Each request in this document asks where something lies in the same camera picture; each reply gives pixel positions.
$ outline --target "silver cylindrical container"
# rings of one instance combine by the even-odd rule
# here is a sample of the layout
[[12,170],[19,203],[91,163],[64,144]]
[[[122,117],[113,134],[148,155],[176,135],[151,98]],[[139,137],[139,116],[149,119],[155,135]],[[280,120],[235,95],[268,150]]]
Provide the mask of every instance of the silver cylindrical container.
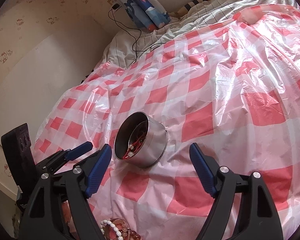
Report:
[[[129,145],[136,140],[141,131],[146,132],[146,138],[139,150],[132,157],[126,160],[122,159]],[[114,154],[121,161],[131,163],[139,168],[148,168],[160,160],[167,143],[168,133],[163,124],[143,112],[136,112],[121,125],[114,141]]]

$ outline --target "bracelet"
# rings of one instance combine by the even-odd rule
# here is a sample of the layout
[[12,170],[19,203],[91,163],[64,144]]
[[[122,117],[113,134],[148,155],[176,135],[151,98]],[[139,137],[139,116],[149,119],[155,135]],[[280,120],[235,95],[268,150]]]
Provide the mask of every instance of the bracelet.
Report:
[[[141,236],[131,230],[123,219],[102,220],[100,229],[106,240],[141,240]],[[110,237],[111,229],[116,234],[115,239]]]

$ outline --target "bed sheet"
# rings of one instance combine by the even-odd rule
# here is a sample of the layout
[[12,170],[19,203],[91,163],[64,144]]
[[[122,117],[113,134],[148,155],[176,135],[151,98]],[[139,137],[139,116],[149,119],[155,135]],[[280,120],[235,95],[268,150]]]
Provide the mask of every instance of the bed sheet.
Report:
[[[142,170],[112,157],[89,205],[97,221],[119,217],[143,240],[195,239],[213,199],[189,158],[193,142],[235,173],[259,171],[284,239],[300,224],[300,10],[260,4],[178,35],[128,69],[100,65],[68,90],[38,132],[37,162],[91,141],[114,145],[122,122],[144,111],[168,145]],[[72,168],[69,163],[62,169]],[[238,212],[235,198],[224,237]]]
[[[164,26],[160,30],[152,33],[142,33],[137,43],[138,58],[146,51],[150,52],[161,44],[187,33],[197,28],[204,27],[209,24],[230,19],[234,14],[244,8],[259,4],[287,4],[298,7],[295,0],[211,0],[199,3],[192,7],[188,14],[180,20],[172,17],[170,24]],[[127,30],[136,39],[140,35],[139,30]],[[100,64],[110,62],[122,68],[128,68],[136,60],[136,50],[132,49],[135,39],[125,31],[120,31],[113,38],[111,43],[105,49]]]

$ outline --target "bed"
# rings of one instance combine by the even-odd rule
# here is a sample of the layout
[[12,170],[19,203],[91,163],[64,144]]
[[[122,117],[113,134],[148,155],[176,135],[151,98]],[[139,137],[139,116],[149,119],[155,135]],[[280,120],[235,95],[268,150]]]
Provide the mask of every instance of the bed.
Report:
[[38,131],[35,161],[85,141],[93,150],[113,147],[121,123],[144,111],[167,128],[166,152],[146,170],[113,157],[89,199],[97,221],[123,218],[147,240],[195,239],[212,205],[189,159],[197,142],[236,173],[260,171],[288,239],[300,225],[296,1],[202,2],[142,33],[137,49],[140,31],[128,32],[117,33],[92,73],[55,104]]

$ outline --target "checkered tablecloth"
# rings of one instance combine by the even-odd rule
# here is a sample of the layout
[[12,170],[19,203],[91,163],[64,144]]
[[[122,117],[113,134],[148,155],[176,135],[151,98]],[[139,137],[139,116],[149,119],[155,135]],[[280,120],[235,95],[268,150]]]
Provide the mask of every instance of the checkered tablecloth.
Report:
[[[127,70],[104,64],[67,91],[38,133],[36,162],[59,149],[114,138],[143,111],[165,125],[162,159],[142,170],[113,156],[95,218],[123,218],[144,240],[195,239],[213,199],[189,158],[196,142],[240,174],[260,171],[287,239],[300,224],[300,10],[246,8],[233,19],[186,33]],[[238,212],[235,197],[225,237]]]

